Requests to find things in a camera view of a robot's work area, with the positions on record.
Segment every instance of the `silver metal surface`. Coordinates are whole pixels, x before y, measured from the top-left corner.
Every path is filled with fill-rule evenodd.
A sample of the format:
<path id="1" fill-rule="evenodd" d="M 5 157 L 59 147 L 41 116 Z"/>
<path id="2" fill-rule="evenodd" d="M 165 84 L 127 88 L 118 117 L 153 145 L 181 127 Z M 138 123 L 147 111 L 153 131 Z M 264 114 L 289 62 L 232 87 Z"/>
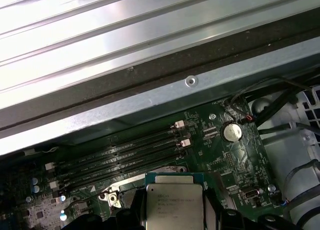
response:
<path id="1" fill-rule="evenodd" d="M 156 183 L 183 183 L 183 184 L 193 184 L 193 176 L 155 176 Z"/>
<path id="2" fill-rule="evenodd" d="M 70 133 L 74 133 L 77 140 L 77 131 L 80 130 L 82 135 L 97 138 L 99 134 L 110 134 L 127 128 L 128 125 L 141 124 L 228 96 L 267 76 L 298 74 L 301 69 L 320 64 L 319 45 L 318 37 L 199 74 L 198 85 L 194 88 L 187 87 L 185 81 L 181 80 L 51 123 L 36 122 L 36 126 L 25 124 L 29 127 L 27 130 L 22 130 L 22 126 L 3 130 L 0 132 L 0 145 L 5 147 L 0 150 L 0 155 Z M 120 118 L 123 124 L 119 124 L 119 121 L 112 122 L 117 118 Z"/>
<path id="3" fill-rule="evenodd" d="M 204 228 L 203 188 L 199 184 L 149 184 L 146 188 L 146 229 Z"/>
<path id="4" fill-rule="evenodd" d="M 277 188 L 276 188 L 275 185 L 270 184 L 270 185 L 268 186 L 268 191 L 269 191 L 269 192 L 275 192 L 276 190 L 277 190 Z"/>
<path id="5" fill-rule="evenodd" d="M 0 108 L 320 6 L 320 0 L 0 0 Z"/>
<path id="6" fill-rule="evenodd" d="M 276 221 L 276 219 L 273 216 L 265 216 L 264 217 L 267 221 Z"/>
<path id="7" fill-rule="evenodd" d="M 229 142 L 236 142 L 242 138 L 242 130 L 239 125 L 231 123 L 224 127 L 222 136 Z"/>
<path id="8" fill-rule="evenodd" d="M 189 87 L 196 87 L 198 84 L 198 78 L 196 76 L 188 76 L 185 79 L 185 84 Z"/>
<path id="9" fill-rule="evenodd" d="M 217 117 L 217 116 L 216 116 L 215 114 L 210 114 L 210 115 L 209 115 L 209 119 L 210 119 L 211 121 L 215 120 L 216 117 Z"/>
<path id="10" fill-rule="evenodd" d="M 235 216 L 237 214 L 235 211 L 232 211 L 232 210 L 228 210 L 227 213 L 230 216 Z"/>

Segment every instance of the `screw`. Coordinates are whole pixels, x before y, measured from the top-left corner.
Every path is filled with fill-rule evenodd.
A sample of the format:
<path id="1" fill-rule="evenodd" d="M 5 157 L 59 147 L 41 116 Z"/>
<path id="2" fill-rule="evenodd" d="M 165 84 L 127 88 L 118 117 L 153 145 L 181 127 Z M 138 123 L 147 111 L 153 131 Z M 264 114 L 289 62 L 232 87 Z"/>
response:
<path id="1" fill-rule="evenodd" d="M 210 114 L 210 115 L 209 115 L 209 119 L 210 119 L 211 121 L 215 120 L 216 117 L 217 117 L 217 116 L 216 116 L 215 114 Z"/>
<path id="2" fill-rule="evenodd" d="M 268 186 L 268 191 L 269 191 L 269 192 L 275 192 L 276 190 L 277 190 L 277 188 L 276 188 L 275 185 L 270 184 L 270 185 Z"/>
<path id="3" fill-rule="evenodd" d="M 198 84 L 198 78 L 196 76 L 188 76 L 185 79 L 185 84 L 189 87 L 195 87 Z"/>
<path id="4" fill-rule="evenodd" d="M 26 201 L 27 203 L 30 203 L 30 202 L 32 202 L 32 198 L 31 198 L 30 196 L 27 196 L 27 197 L 25 198 L 25 201 Z"/>
<path id="5" fill-rule="evenodd" d="M 237 213 L 236 213 L 235 211 L 228 210 L 228 211 L 227 211 L 227 214 L 228 214 L 229 216 L 235 216 Z"/>
<path id="6" fill-rule="evenodd" d="M 264 217 L 267 221 L 276 221 L 276 219 L 273 216 L 265 216 Z"/>

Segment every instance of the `metal frame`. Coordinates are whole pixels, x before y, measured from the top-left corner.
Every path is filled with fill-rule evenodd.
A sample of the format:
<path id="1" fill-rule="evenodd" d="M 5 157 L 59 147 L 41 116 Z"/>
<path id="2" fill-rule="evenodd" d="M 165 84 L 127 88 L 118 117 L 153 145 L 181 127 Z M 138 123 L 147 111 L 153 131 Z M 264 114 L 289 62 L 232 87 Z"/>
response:
<path id="1" fill-rule="evenodd" d="M 74 142 L 84 135 L 81 140 L 89 140 L 225 97 L 270 75 L 299 74 L 319 65 L 319 45 L 320 37 L 199 74 L 196 87 L 180 80 L 48 124 L 39 119 L 3 130 L 1 155 L 52 139 L 64 141 L 67 134 Z"/>
<path id="2" fill-rule="evenodd" d="M 47 116 L 59 111 L 64 114 L 52 121 L 67 117 L 66 109 L 72 108 L 69 115 L 77 114 L 320 36 L 318 15 L 320 8 L 0 109 L 0 131 L 43 117 L 49 123 Z"/>
<path id="3" fill-rule="evenodd" d="M 319 2 L 7 1 L 0 6 L 0 108 L 315 9 Z"/>

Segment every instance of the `wire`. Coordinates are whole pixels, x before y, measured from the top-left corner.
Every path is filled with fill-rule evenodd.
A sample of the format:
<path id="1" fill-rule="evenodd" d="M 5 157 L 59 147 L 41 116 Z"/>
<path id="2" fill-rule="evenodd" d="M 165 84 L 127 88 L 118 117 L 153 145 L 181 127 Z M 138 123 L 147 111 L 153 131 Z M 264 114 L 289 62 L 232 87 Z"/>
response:
<path id="1" fill-rule="evenodd" d="M 315 127 L 312 127 L 312 126 L 309 126 L 309 125 L 305 125 L 305 124 L 302 124 L 302 123 L 298 123 L 298 122 L 294 123 L 294 124 L 296 125 L 297 128 L 301 128 L 301 129 L 305 129 L 305 130 L 311 131 L 314 134 L 317 134 L 317 135 L 320 136 L 320 129 L 317 129 Z M 292 128 L 291 128 L 291 125 L 288 123 L 288 124 L 275 126 L 275 127 L 269 128 L 269 129 L 261 129 L 258 132 L 259 132 L 260 135 L 264 135 L 264 134 L 275 133 L 275 132 L 279 132 L 279 131 L 285 131 L 285 130 L 289 130 L 289 129 L 292 129 Z"/>
<path id="2" fill-rule="evenodd" d="M 319 69 L 320 68 L 315 69 L 315 70 L 313 70 L 309 73 L 306 73 L 304 75 L 295 77 L 292 79 L 292 81 L 299 82 L 299 83 L 303 84 L 307 80 L 316 77 L 318 75 L 317 70 L 319 70 Z M 276 92 L 280 92 L 280 91 L 284 91 L 287 89 L 288 89 L 288 85 L 284 84 L 283 82 L 280 82 L 280 83 L 268 85 L 265 87 L 261 87 L 256 90 L 253 90 L 253 91 L 249 91 L 249 92 L 245 93 L 243 96 L 246 97 L 247 102 L 251 102 L 251 101 L 254 101 L 255 99 L 261 98 L 263 96 L 270 95 L 272 93 L 276 93 Z"/>
<path id="3" fill-rule="evenodd" d="M 59 149 L 59 147 L 58 146 L 55 146 L 55 147 L 53 147 L 53 148 L 51 148 L 49 151 L 42 151 L 43 153 L 50 153 L 50 152 L 55 152 L 55 151 L 57 151 Z"/>
<path id="4" fill-rule="evenodd" d="M 283 201 L 285 201 L 287 198 L 286 198 L 286 195 L 287 195 L 287 188 L 288 188 L 288 184 L 289 182 L 291 181 L 291 179 L 293 178 L 293 176 L 300 170 L 302 169 L 307 169 L 307 168 L 310 168 L 310 167 L 316 167 L 318 169 L 320 169 L 320 162 L 317 160 L 317 159 L 313 159 L 301 166 L 298 166 L 298 167 L 295 167 L 294 169 L 292 169 L 289 174 L 286 176 L 285 180 L 284 180 L 284 186 L 283 186 L 283 189 L 282 189 L 282 199 Z"/>
<path id="5" fill-rule="evenodd" d="M 294 86 L 296 86 L 296 87 L 299 87 L 299 88 L 302 88 L 302 89 L 305 89 L 305 90 L 308 90 L 308 91 L 311 91 L 311 92 L 312 92 L 312 89 L 311 89 L 309 86 L 300 84 L 300 83 L 295 82 L 295 81 L 293 81 L 293 80 L 289 80 L 289 79 L 286 79 L 286 78 L 284 78 L 284 77 L 279 77 L 279 76 L 268 77 L 268 78 L 264 78 L 264 79 L 262 79 L 262 80 L 260 80 L 260 81 L 257 81 L 257 82 L 255 82 L 255 83 L 253 83 L 253 84 L 251 84 L 251 85 L 243 88 L 242 90 L 240 90 L 237 94 L 235 94 L 235 95 L 231 98 L 231 100 L 230 100 L 229 103 L 228 103 L 229 106 L 230 106 L 234 111 L 236 111 L 236 112 L 238 112 L 239 114 L 245 116 L 245 117 L 247 118 L 247 120 L 253 121 L 253 119 L 254 119 L 253 116 L 251 116 L 250 114 L 248 114 L 248 113 L 246 113 L 246 112 L 238 109 L 237 107 L 235 107 L 235 106 L 234 106 L 234 103 L 235 103 L 236 99 L 239 98 L 241 95 L 243 95 L 245 92 L 247 92 L 247 91 L 251 90 L 252 88 L 260 85 L 261 83 L 264 83 L 264 82 L 269 81 L 269 80 L 274 80 L 274 79 L 282 80 L 282 81 L 287 82 L 287 83 L 289 83 L 289 84 L 291 84 L 291 85 L 294 85 Z"/>
<path id="6" fill-rule="evenodd" d="M 320 195 L 320 184 L 308 189 L 307 191 L 304 191 L 303 193 L 296 196 L 294 199 L 292 199 L 288 205 L 283 209 L 283 217 L 287 220 L 290 220 L 290 211 L 303 204 L 306 201 L 309 201 L 317 196 Z"/>
<path id="7" fill-rule="evenodd" d="M 317 85 L 320 82 L 320 77 L 309 79 L 305 84 L 308 86 Z M 275 99 L 268 107 L 266 107 L 255 119 L 256 126 L 262 125 L 268 119 L 270 119 L 276 112 L 278 112 L 290 99 L 290 97 L 296 95 L 301 91 L 300 88 L 291 87 L 284 91 L 277 99 Z"/>
<path id="8" fill-rule="evenodd" d="M 108 191 L 102 191 L 102 192 L 99 192 L 99 193 L 97 193 L 97 194 L 95 194 L 95 195 L 92 195 L 92 196 L 90 196 L 90 197 L 87 197 L 87 198 L 85 198 L 85 199 L 79 199 L 79 200 L 73 201 L 73 202 L 71 202 L 71 203 L 64 209 L 64 211 L 66 212 L 66 211 L 68 211 L 72 206 L 74 206 L 74 205 L 76 205 L 76 204 L 78 204 L 78 203 L 85 203 L 85 202 L 87 202 L 88 200 L 90 200 L 91 198 L 100 196 L 100 195 L 105 194 L 105 193 L 108 193 Z"/>
<path id="9" fill-rule="evenodd" d="M 307 211 L 305 214 L 300 217 L 296 225 L 300 228 L 303 228 L 303 226 L 314 216 L 317 216 L 320 214 L 320 206 L 317 206 L 309 211 Z"/>

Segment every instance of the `ram slot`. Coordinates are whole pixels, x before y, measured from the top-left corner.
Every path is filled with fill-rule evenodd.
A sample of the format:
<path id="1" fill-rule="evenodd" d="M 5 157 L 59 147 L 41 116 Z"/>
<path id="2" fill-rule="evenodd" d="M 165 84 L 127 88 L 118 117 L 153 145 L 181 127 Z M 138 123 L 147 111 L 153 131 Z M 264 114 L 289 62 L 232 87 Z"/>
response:
<path id="1" fill-rule="evenodd" d="M 79 169 L 74 169 L 67 173 L 67 177 L 69 179 L 73 179 L 73 178 L 81 177 L 83 175 L 91 174 L 94 172 L 99 172 L 100 170 L 104 170 L 108 167 L 117 165 L 119 163 L 121 164 L 127 161 L 132 161 L 133 159 L 139 158 L 144 154 L 163 151 L 175 146 L 176 146 L 176 140 L 169 140 L 165 142 L 155 143 L 151 146 L 145 146 L 135 150 L 127 150 L 122 154 L 110 155 L 108 156 L 107 159 L 100 160 L 93 164 L 88 164 Z"/>
<path id="2" fill-rule="evenodd" d="M 177 157 L 180 157 L 180 156 L 183 156 L 183 155 L 184 155 L 184 152 L 174 152 L 174 153 L 170 153 L 170 154 L 166 154 L 166 155 L 160 155 L 159 157 L 151 159 L 151 160 L 148 160 L 148 161 L 144 161 L 142 159 L 139 162 L 137 162 L 137 164 L 135 164 L 135 165 L 127 166 L 127 167 L 120 168 L 120 169 L 115 169 L 114 171 L 111 171 L 111 172 L 106 173 L 104 175 L 97 176 L 97 177 L 92 177 L 90 179 L 83 180 L 83 181 L 71 184 L 71 185 L 68 186 L 68 190 L 71 191 L 71 190 L 74 190 L 76 188 L 80 188 L 80 187 L 85 186 L 85 185 L 93 184 L 93 183 L 101 181 L 101 180 L 108 180 L 110 178 L 113 178 L 113 177 L 116 177 L 116 176 L 119 176 L 119 175 L 122 175 L 122 174 L 128 174 L 128 173 L 131 173 L 131 172 L 133 173 L 137 169 L 142 168 L 142 167 L 146 167 L 146 166 L 149 166 L 149 165 L 150 165 L 149 168 L 151 169 L 152 165 L 154 163 L 157 163 L 157 162 L 161 163 L 162 161 L 165 161 L 165 160 L 176 159 Z"/>
<path id="3" fill-rule="evenodd" d="M 168 129 L 162 130 L 161 132 L 158 132 L 156 134 L 148 135 L 133 141 L 127 141 L 126 143 L 122 143 L 117 146 L 104 147 L 102 148 L 102 151 L 79 158 L 73 162 L 66 162 L 63 164 L 60 163 L 59 166 L 61 170 L 63 170 L 64 172 L 68 172 L 74 168 L 83 167 L 84 165 L 93 163 L 95 161 L 108 158 L 108 155 L 110 154 L 116 154 L 119 152 L 127 151 L 129 149 L 130 150 L 137 149 L 139 147 L 147 146 L 152 143 L 157 143 L 164 140 L 175 139 L 176 137 L 176 134 L 174 134 L 175 132 L 176 132 L 175 130 L 168 130 Z"/>

